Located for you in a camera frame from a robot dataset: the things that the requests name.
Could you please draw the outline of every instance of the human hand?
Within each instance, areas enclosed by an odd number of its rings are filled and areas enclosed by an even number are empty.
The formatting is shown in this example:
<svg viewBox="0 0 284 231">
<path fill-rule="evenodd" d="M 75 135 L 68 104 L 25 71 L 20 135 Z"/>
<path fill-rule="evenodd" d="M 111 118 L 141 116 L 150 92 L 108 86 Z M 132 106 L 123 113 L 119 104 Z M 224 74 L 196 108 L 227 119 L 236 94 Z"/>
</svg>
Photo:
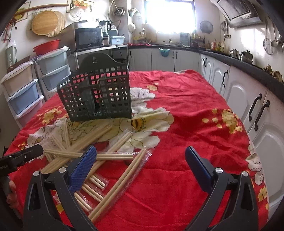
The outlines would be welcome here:
<svg viewBox="0 0 284 231">
<path fill-rule="evenodd" d="M 19 206 L 19 202 L 16 194 L 16 185 L 13 181 L 9 182 L 9 188 L 12 192 L 7 196 L 7 203 L 11 209 L 16 209 Z"/>
</svg>

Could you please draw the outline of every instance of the white cabinet door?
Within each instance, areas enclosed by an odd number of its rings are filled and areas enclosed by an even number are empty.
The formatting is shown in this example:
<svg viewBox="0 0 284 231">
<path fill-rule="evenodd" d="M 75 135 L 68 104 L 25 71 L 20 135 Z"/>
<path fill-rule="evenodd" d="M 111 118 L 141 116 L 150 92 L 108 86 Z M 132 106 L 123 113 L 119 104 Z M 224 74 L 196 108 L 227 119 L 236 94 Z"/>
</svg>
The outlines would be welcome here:
<svg viewBox="0 0 284 231">
<path fill-rule="evenodd" d="M 284 194 L 284 104 L 273 93 L 267 91 L 261 111 L 258 115 L 259 121 L 255 121 L 249 136 L 262 163 L 271 217 Z"/>
<path fill-rule="evenodd" d="M 213 73 L 210 79 L 210 84 L 221 96 L 223 96 L 225 92 L 229 71 L 229 65 L 224 64 L 219 60 L 214 60 Z"/>
<path fill-rule="evenodd" d="M 203 77 L 203 73 L 204 73 L 204 60 L 205 60 L 206 56 L 203 54 L 199 55 L 199 63 L 198 63 L 198 73 L 201 74 Z"/>
<path fill-rule="evenodd" d="M 130 70 L 131 71 L 151 71 L 152 58 L 151 49 L 130 49 L 129 50 Z"/>
<path fill-rule="evenodd" d="M 168 57 L 163 57 L 158 48 L 152 48 L 152 70 L 175 71 L 175 50 L 169 51 Z"/>
<path fill-rule="evenodd" d="M 205 67 L 202 76 L 207 80 L 207 82 L 210 82 L 210 78 L 213 72 L 214 58 L 206 56 L 204 64 Z"/>
<path fill-rule="evenodd" d="M 192 51 L 176 50 L 175 71 L 198 71 L 199 53 Z"/>
<path fill-rule="evenodd" d="M 247 132 L 250 131 L 256 120 L 266 93 L 267 88 L 260 82 L 231 66 L 224 99 L 241 119 Z"/>
</svg>

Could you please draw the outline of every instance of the blender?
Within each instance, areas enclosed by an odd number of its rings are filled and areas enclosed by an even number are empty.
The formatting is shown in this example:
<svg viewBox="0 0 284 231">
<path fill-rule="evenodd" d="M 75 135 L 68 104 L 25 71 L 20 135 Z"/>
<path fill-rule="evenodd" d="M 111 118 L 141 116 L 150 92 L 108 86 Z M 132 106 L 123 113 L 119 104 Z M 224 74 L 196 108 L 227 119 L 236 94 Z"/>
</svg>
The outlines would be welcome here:
<svg viewBox="0 0 284 231">
<path fill-rule="evenodd" d="M 109 21 L 100 21 L 99 25 L 103 32 L 103 46 L 110 46 L 108 31 L 111 29 Z"/>
</svg>

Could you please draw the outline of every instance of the silver screw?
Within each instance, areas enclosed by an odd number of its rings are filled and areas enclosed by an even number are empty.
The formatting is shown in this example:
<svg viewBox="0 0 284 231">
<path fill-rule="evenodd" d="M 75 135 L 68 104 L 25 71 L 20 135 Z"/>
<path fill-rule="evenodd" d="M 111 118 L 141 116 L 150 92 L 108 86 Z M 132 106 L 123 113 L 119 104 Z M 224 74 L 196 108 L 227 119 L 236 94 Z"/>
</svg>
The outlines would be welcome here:
<svg viewBox="0 0 284 231">
<path fill-rule="evenodd" d="M 243 172 L 242 172 L 242 175 L 243 175 L 243 176 L 249 176 L 248 172 L 246 172 L 246 171 L 243 171 Z"/>
<path fill-rule="evenodd" d="M 35 172 L 33 173 L 33 175 L 34 175 L 34 176 L 38 176 L 38 175 L 39 175 L 39 171 L 35 171 Z"/>
<path fill-rule="evenodd" d="M 221 168 L 215 168 L 215 171 L 216 171 L 217 173 L 222 173 L 222 172 L 223 172 L 223 169 L 221 169 Z"/>
<path fill-rule="evenodd" d="M 66 168 L 65 168 L 65 167 L 60 168 L 60 169 L 59 169 L 59 172 L 60 172 L 60 173 L 66 172 Z"/>
</svg>

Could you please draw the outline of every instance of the round wooden cutting board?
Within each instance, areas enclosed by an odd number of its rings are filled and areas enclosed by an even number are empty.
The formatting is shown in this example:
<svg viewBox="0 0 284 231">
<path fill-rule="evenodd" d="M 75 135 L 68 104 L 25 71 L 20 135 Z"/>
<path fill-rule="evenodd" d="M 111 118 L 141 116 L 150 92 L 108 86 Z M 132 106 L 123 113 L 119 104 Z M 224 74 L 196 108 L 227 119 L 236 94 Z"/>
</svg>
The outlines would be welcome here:
<svg viewBox="0 0 284 231">
<path fill-rule="evenodd" d="M 64 17 L 64 15 L 59 11 L 54 11 L 54 13 L 58 17 L 58 25 L 57 25 L 57 27 L 55 28 L 54 31 L 52 31 L 51 33 L 46 35 L 47 37 L 55 37 L 56 35 L 59 35 L 60 32 L 65 28 L 65 17 Z"/>
<path fill-rule="evenodd" d="M 59 19 L 53 11 L 43 11 L 32 21 L 32 31 L 38 35 L 47 35 L 57 27 Z"/>
</svg>

